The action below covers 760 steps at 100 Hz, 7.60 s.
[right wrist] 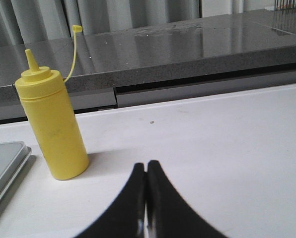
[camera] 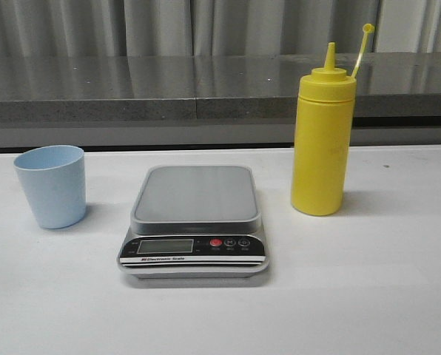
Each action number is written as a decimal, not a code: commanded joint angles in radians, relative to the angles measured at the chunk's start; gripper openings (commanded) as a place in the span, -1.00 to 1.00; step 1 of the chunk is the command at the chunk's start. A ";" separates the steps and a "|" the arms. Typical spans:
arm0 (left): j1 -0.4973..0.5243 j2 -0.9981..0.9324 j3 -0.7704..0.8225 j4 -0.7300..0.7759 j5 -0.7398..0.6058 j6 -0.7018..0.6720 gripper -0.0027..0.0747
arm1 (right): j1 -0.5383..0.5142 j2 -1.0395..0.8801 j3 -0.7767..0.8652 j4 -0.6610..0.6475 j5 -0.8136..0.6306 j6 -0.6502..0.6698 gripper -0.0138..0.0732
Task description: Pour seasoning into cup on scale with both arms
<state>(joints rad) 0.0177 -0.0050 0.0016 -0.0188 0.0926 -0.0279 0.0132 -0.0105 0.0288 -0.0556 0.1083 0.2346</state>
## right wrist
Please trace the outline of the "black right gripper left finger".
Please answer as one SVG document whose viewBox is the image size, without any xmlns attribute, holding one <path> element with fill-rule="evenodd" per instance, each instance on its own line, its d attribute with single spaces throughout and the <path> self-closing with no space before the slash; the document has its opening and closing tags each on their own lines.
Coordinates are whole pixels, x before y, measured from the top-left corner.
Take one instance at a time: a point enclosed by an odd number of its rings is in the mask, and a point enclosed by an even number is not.
<svg viewBox="0 0 296 238">
<path fill-rule="evenodd" d="M 134 164 L 128 181 L 111 205 L 78 238 L 143 238 L 146 173 Z"/>
</svg>

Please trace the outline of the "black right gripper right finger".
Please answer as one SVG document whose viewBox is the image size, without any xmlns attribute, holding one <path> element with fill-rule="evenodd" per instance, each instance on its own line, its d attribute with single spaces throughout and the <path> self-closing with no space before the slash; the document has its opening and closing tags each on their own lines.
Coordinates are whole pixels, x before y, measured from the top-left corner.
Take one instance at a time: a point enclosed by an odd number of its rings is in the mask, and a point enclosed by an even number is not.
<svg viewBox="0 0 296 238">
<path fill-rule="evenodd" d="M 159 161 L 148 163 L 148 235 L 150 238 L 224 238 L 200 217 L 174 188 Z"/>
</svg>

